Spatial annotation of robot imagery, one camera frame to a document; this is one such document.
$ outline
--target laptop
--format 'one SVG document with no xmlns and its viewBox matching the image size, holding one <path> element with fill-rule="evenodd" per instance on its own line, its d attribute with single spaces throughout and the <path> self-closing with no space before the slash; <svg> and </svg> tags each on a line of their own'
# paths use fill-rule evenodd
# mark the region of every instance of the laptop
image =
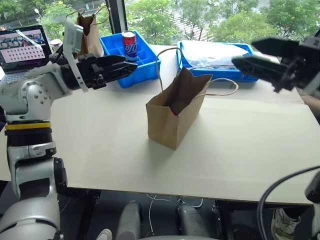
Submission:
<svg viewBox="0 0 320 240">
<path fill-rule="evenodd" d="M 46 65 L 51 49 L 41 25 L 0 31 L 3 83 L 19 80 L 27 71 Z"/>
</svg>

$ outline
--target red can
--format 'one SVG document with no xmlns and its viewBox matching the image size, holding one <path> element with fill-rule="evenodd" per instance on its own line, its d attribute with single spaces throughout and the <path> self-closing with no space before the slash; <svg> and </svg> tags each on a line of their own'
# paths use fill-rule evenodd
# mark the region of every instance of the red can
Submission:
<svg viewBox="0 0 320 240">
<path fill-rule="evenodd" d="M 122 32 L 125 57 L 128 62 L 135 62 L 138 59 L 137 37 L 134 31 Z"/>
</svg>

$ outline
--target blue storage crate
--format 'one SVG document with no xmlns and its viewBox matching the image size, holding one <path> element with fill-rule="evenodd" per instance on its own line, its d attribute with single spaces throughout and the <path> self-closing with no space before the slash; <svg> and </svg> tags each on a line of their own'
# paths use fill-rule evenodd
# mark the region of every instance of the blue storage crate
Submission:
<svg viewBox="0 0 320 240">
<path fill-rule="evenodd" d="M 134 70 L 131 75 L 123 77 L 118 80 L 122 88 L 129 88 L 133 84 L 140 83 L 149 79 L 157 79 L 156 71 L 156 58 L 157 55 L 150 48 L 149 44 L 143 39 L 143 37 L 137 32 L 136 36 L 136 45 L 138 50 L 138 58 L 135 61 L 135 64 L 138 64 L 138 67 Z M 120 55 L 126 56 L 124 41 L 122 39 L 122 34 L 117 33 L 109 36 L 100 37 L 100 42 L 102 44 L 104 55 Z M 158 59 L 158 67 L 160 69 L 161 60 Z"/>
<path fill-rule="evenodd" d="M 252 49 L 252 47 L 249 44 L 227 43 L 227 42 L 220 42 L 220 43 L 235 45 L 237 47 L 240 47 L 240 48 L 246 50 L 248 53 L 245 54 L 244 56 L 252 55 L 254 52 L 254 50 Z M 182 46 L 183 46 L 182 42 L 179 41 L 177 43 L 177 47 L 182 50 Z M 177 65 L 179 65 L 180 59 L 181 59 L 181 53 L 179 50 L 177 50 L 176 51 Z M 192 67 L 183 55 L 182 55 L 181 65 L 179 66 L 179 71 L 182 69 L 182 67 L 186 67 L 186 68 Z M 258 80 L 257 77 L 242 74 L 242 72 L 239 71 L 238 69 L 236 69 L 236 67 L 234 67 L 234 66 L 232 66 L 230 68 L 221 68 L 220 66 L 216 66 L 216 67 L 212 67 L 212 68 L 196 68 L 196 69 L 190 70 L 190 72 L 192 72 L 193 75 L 195 75 L 195 76 L 201 76 L 204 74 L 213 74 L 212 79 L 227 78 L 227 79 L 231 79 L 236 82 L 251 82 L 252 83 L 252 82 L 256 82 Z"/>
</svg>

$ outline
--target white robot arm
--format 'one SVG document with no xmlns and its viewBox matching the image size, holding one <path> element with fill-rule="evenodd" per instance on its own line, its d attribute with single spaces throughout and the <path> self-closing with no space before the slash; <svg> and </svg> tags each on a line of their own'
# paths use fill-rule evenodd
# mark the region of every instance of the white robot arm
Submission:
<svg viewBox="0 0 320 240">
<path fill-rule="evenodd" d="M 126 77 L 137 68 L 122 56 L 95 58 L 80 52 L 82 27 L 67 21 L 64 28 L 63 65 L 57 63 L 27 72 L 22 79 L 0 84 L 0 105 L 7 125 L 7 160 L 12 187 L 19 201 L 0 221 L 0 240 L 60 240 L 58 194 L 67 186 L 63 160 L 53 157 L 51 105 L 73 90 L 101 88 Z"/>
</svg>

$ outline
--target sneaker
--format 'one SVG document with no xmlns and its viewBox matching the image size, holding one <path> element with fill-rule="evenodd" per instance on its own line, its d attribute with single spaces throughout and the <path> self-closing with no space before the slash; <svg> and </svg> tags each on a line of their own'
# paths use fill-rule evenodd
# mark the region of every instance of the sneaker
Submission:
<svg viewBox="0 0 320 240">
<path fill-rule="evenodd" d="M 274 240 L 294 240 L 296 226 L 300 223 L 298 219 L 292 219 L 287 216 L 283 208 L 277 208 L 273 211 L 271 222 L 271 232 Z"/>
<path fill-rule="evenodd" d="M 95 240 L 112 240 L 112 232 L 109 229 L 103 229 Z"/>
</svg>

